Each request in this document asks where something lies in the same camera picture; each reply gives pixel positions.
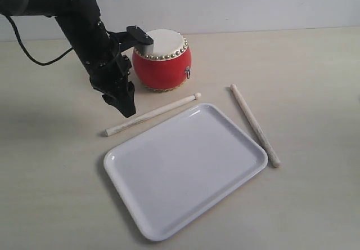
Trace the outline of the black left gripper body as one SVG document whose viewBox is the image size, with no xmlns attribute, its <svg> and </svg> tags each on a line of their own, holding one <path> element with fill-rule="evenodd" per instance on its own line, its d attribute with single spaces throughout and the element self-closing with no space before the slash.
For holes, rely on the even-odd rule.
<svg viewBox="0 0 360 250">
<path fill-rule="evenodd" d="M 119 41 L 101 21 L 67 24 L 67 39 L 85 67 L 91 86 L 104 95 L 131 95 L 131 64 L 122 56 Z"/>
</svg>

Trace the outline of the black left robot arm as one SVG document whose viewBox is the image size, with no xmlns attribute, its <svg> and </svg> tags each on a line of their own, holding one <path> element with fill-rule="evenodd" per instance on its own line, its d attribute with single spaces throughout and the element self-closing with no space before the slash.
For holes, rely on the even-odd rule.
<svg viewBox="0 0 360 250">
<path fill-rule="evenodd" d="M 13 25 L 14 16 L 54 17 L 104 101 L 126 118 L 136 113 L 135 87 L 128 80 L 132 67 L 122 52 L 140 42 L 137 26 L 110 32 L 101 21 L 96 0 L 1 0 L 1 14 Z"/>
</svg>

